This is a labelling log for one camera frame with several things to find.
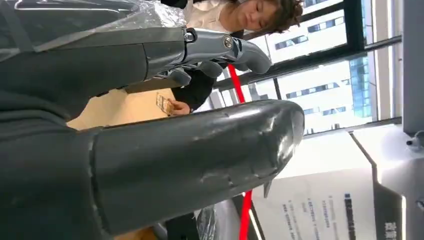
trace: woman's hair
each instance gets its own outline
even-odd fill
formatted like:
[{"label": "woman's hair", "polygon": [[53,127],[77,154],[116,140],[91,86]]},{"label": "woman's hair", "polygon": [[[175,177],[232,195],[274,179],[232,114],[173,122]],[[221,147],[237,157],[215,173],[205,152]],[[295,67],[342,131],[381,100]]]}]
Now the woman's hair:
[{"label": "woman's hair", "polygon": [[303,14],[303,0],[267,0],[278,3],[278,9],[271,18],[271,23],[260,30],[258,34],[282,33],[293,25],[300,25],[300,16]]}]

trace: white shirt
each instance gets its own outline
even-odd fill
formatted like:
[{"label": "white shirt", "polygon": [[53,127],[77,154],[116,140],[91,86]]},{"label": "white shirt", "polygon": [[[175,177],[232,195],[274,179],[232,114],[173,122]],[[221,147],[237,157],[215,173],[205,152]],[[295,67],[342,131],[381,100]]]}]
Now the white shirt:
[{"label": "white shirt", "polygon": [[187,28],[230,33],[220,22],[221,11],[229,3],[227,0],[205,0],[194,3]]}]

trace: prosthetic hand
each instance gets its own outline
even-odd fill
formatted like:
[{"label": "prosthetic hand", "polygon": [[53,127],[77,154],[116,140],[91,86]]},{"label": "prosthetic hand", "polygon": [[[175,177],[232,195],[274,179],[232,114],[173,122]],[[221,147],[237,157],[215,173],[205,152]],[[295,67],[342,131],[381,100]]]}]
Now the prosthetic hand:
[{"label": "prosthetic hand", "polygon": [[161,72],[192,65],[207,69],[196,63],[210,61],[206,64],[228,62],[263,73],[270,62],[248,42],[184,28],[95,32],[33,51],[19,38],[22,30],[32,40],[48,39],[76,23],[102,25],[109,14],[128,14],[132,5],[0,4],[6,23],[17,24],[3,36],[21,40],[19,54],[0,62],[5,239],[101,240],[163,222],[269,182],[301,141],[302,109],[279,100],[114,127],[69,128],[66,121],[91,97]]}]

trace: black sleeve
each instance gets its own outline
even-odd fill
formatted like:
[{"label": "black sleeve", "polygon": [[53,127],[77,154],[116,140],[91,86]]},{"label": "black sleeve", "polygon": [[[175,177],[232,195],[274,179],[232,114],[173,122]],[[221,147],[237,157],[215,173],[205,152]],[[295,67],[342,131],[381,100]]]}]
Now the black sleeve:
[{"label": "black sleeve", "polygon": [[190,84],[180,88],[172,88],[175,100],[184,102],[194,111],[198,109],[209,97],[216,78],[204,74],[200,70],[186,71],[191,77]]},{"label": "black sleeve", "polygon": [[184,9],[187,5],[187,0],[160,0],[160,3],[170,7]]}]

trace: wooden table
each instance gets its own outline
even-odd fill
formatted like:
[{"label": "wooden table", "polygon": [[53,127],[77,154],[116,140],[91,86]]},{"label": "wooden table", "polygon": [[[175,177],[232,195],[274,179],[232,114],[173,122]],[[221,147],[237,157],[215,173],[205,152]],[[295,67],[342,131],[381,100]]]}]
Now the wooden table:
[{"label": "wooden table", "polygon": [[[156,106],[157,93],[165,98],[174,99],[169,88],[131,94],[127,94],[124,90],[112,90],[101,97],[93,97],[81,115],[67,125],[82,130],[166,118],[167,114]],[[117,236],[114,240],[157,239],[150,228],[144,228]]]}]

